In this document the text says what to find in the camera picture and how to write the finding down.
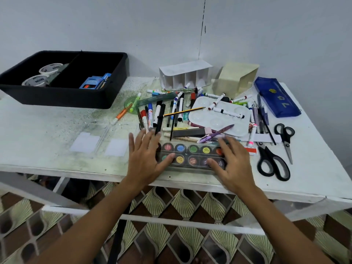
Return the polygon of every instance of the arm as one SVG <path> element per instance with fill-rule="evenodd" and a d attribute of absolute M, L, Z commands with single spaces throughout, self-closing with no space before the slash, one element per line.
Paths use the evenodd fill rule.
<path fill-rule="evenodd" d="M 275 208 L 263 191 L 256 187 L 247 150 L 235 139 L 227 137 L 227 140 L 231 148 L 219 139 L 227 161 L 226 170 L 210 158 L 208 165 L 252 212 L 279 258 L 289 264 L 332 264 L 315 244 Z"/>
<path fill-rule="evenodd" d="M 91 264 L 117 220 L 143 187 L 152 183 L 172 162 L 175 154 L 157 164 L 160 134 L 146 136 L 143 129 L 133 141 L 129 135 L 129 168 L 121 183 L 91 211 L 74 224 L 32 263 Z"/>

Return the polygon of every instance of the black storage box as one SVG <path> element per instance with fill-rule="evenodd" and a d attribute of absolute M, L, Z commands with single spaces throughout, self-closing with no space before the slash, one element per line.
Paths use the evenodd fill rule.
<path fill-rule="evenodd" d="M 108 109 L 127 78 L 126 53 L 40 51 L 0 75 L 0 89 L 25 105 Z M 22 86 L 52 63 L 69 65 L 46 87 Z M 88 77 L 111 73 L 103 88 L 79 89 Z"/>

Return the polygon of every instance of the person's left hand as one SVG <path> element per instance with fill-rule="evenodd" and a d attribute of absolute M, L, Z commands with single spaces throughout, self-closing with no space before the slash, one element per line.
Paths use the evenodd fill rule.
<path fill-rule="evenodd" d="M 171 153 L 158 164 L 155 154 L 161 135 L 160 133 L 154 135 L 154 130 L 146 135 L 145 132 L 146 130 L 143 128 L 138 133 L 135 142 L 133 134 L 129 134 L 130 158 L 126 179 L 135 184 L 139 191 L 144 186 L 152 183 L 171 164 L 175 157 L 175 153 Z"/>

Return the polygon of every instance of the black scissors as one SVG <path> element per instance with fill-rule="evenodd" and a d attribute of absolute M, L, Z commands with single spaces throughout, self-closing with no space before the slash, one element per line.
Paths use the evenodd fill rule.
<path fill-rule="evenodd" d="M 282 142 L 284 143 L 288 159 L 292 165 L 293 161 L 292 161 L 292 155 L 291 155 L 290 140 L 291 140 L 291 137 L 295 135 L 295 130 L 291 127 L 285 127 L 284 124 L 279 123 L 275 125 L 274 132 L 275 134 L 281 135 L 281 139 L 282 139 Z"/>
<path fill-rule="evenodd" d="M 258 169 L 259 173 L 266 176 L 266 177 L 271 177 L 274 174 L 276 174 L 276 177 L 280 181 L 283 181 L 283 182 L 288 181 L 291 177 L 291 173 L 290 173 L 290 169 L 288 168 L 286 162 L 278 155 L 273 154 L 267 146 L 263 145 L 262 142 L 257 142 L 257 144 L 258 144 L 259 153 L 261 155 L 261 158 L 260 158 L 258 165 L 257 165 L 257 169 Z M 285 172 L 284 177 L 281 175 L 279 167 L 277 166 L 275 160 L 278 161 L 281 164 L 281 166 L 283 167 L 284 172 Z M 269 166 L 270 170 L 268 173 L 262 169 L 262 165 L 264 162 Z"/>

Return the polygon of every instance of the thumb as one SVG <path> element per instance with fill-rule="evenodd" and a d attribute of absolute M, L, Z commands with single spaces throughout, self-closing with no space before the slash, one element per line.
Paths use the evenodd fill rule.
<path fill-rule="evenodd" d="M 220 178 L 223 177 L 223 174 L 226 171 L 223 170 L 214 159 L 208 158 L 207 159 L 207 164 L 209 165 L 209 167 L 211 167 L 211 169 L 215 172 L 216 175 L 218 175 Z"/>
<path fill-rule="evenodd" d="M 167 168 L 171 164 L 171 162 L 174 160 L 174 157 L 175 153 L 169 154 L 163 161 L 156 165 L 155 171 L 158 174 L 161 174 L 165 170 L 165 168 Z"/>

